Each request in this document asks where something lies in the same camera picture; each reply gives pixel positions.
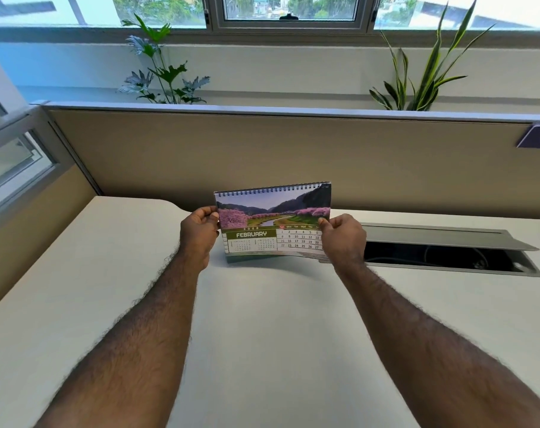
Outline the grey framed window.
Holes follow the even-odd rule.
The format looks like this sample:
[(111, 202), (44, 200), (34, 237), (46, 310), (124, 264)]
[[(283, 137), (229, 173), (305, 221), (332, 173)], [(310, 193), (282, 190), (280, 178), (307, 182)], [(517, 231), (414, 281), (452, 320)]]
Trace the grey framed window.
[(202, 0), (207, 29), (218, 34), (366, 35), (381, 0)]

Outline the person's left forearm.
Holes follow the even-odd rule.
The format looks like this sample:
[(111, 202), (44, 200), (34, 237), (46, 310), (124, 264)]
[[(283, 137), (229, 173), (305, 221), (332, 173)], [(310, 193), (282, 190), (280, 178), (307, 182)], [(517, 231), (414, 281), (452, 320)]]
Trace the person's left forearm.
[(166, 428), (185, 366), (199, 274), (179, 252), (72, 369), (34, 428)]

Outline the striped snake plant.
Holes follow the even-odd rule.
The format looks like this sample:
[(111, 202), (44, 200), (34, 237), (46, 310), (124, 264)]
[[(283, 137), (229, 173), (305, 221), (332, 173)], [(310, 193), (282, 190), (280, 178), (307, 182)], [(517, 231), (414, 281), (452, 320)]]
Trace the striped snake plant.
[(494, 25), (491, 25), (460, 48), (476, 4), (477, 0), (473, 0), (467, 13), (463, 15), (448, 48), (444, 49), (442, 46), (442, 25), (449, 8), (449, 4), (445, 4), (436, 27), (435, 43), (427, 58), (423, 75), (417, 86), (415, 86), (409, 77), (409, 58), (403, 48), (395, 51), (390, 45), (387, 36), (383, 32), (380, 32), (382, 39), (390, 51), (395, 72), (395, 84), (388, 83), (387, 81), (383, 82), (387, 93), (382, 93), (375, 87), (370, 88), (369, 94), (373, 100), (388, 111), (428, 112), (436, 101), (439, 89), (443, 85), (466, 78), (466, 76), (449, 76), (448, 73), (464, 53), (494, 27)]

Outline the spiral-bound desk calendar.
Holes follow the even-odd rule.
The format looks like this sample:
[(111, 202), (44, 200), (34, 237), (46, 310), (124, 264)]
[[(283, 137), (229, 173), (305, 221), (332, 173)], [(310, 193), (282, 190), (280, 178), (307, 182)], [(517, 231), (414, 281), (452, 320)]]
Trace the spiral-bound desk calendar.
[(318, 222), (329, 220), (329, 181), (214, 193), (226, 261), (293, 256), (327, 261)]

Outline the person's right forearm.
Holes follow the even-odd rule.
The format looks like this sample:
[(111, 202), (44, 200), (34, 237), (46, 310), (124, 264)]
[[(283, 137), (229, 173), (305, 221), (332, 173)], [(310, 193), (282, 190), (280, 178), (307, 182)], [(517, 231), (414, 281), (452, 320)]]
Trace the person's right forearm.
[(411, 303), (363, 260), (331, 262), (421, 428), (540, 428), (540, 397), (500, 361)]

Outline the person's left hand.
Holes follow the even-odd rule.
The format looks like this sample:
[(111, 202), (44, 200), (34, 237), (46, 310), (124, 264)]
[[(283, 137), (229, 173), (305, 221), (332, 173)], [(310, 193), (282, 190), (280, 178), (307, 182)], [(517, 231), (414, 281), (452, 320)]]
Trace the person's left hand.
[(217, 211), (217, 207), (198, 208), (188, 215), (180, 225), (180, 241), (175, 256), (196, 274), (208, 266), (210, 252), (219, 236), (219, 228), (200, 223), (203, 213), (208, 211)]

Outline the beige desk partition panel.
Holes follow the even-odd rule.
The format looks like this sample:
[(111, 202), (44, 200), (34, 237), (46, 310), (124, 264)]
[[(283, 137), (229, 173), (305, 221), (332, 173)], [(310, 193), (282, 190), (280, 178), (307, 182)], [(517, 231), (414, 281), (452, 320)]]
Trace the beige desk partition panel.
[(540, 114), (39, 104), (106, 196), (190, 210), (214, 191), (330, 181), (338, 209), (540, 218)]

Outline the purple partition end cap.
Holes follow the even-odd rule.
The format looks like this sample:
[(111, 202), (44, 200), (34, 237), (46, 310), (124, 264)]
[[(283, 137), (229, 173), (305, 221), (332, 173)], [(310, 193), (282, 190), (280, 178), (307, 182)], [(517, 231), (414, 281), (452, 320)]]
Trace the purple partition end cap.
[(540, 150), (540, 124), (532, 124), (516, 144), (517, 148)]

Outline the person's right hand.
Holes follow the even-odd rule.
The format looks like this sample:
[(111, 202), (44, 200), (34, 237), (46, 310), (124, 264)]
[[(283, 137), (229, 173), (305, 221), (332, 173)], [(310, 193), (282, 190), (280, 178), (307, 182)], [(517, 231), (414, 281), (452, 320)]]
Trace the person's right hand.
[(337, 217), (342, 217), (342, 224), (321, 238), (327, 258), (343, 277), (365, 265), (366, 231), (352, 215), (345, 213)]

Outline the glass side partition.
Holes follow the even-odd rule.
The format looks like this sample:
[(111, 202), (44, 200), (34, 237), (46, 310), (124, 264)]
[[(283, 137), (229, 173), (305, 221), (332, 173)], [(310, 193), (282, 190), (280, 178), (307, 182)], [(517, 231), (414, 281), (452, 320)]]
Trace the glass side partition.
[(41, 119), (30, 106), (10, 112), (0, 103), (0, 209), (58, 165)]

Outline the broad-leaf green plant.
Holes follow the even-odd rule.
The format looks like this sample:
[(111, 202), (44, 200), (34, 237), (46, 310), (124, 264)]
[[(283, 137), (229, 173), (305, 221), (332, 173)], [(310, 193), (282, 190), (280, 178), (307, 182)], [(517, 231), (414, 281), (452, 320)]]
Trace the broad-leaf green plant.
[(171, 23), (152, 26), (138, 14), (134, 14), (133, 19), (120, 21), (123, 27), (137, 27), (142, 31), (142, 37), (132, 34), (126, 38), (126, 42), (135, 55), (148, 59), (151, 65), (145, 71), (132, 71), (117, 89), (119, 93), (136, 95), (136, 99), (144, 99), (151, 104), (207, 103), (197, 92), (210, 83), (210, 76), (188, 80), (183, 76), (188, 71), (188, 61), (175, 66), (166, 62), (163, 47), (172, 31)]

